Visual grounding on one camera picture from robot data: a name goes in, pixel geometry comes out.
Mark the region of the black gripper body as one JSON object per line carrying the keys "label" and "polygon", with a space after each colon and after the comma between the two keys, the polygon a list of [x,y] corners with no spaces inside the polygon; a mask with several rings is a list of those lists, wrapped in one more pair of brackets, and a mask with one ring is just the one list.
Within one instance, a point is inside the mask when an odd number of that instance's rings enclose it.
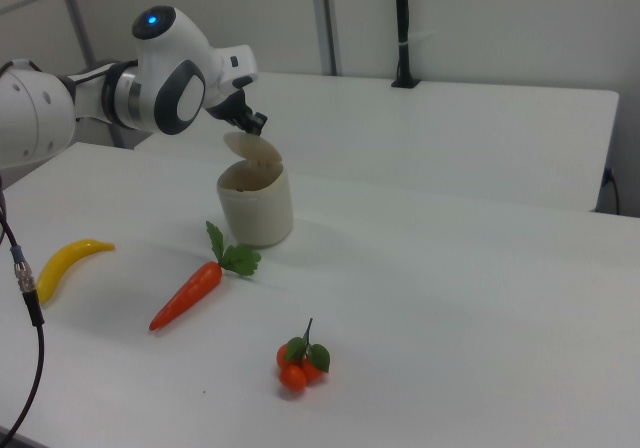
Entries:
{"label": "black gripper body", "polygon": [[239,124],[240,115],[249,111],[246,104],[245,91],[239,89],[231,94],[222,103],[206,109],[206,112],[213,118],[226,121],[229,124]]}

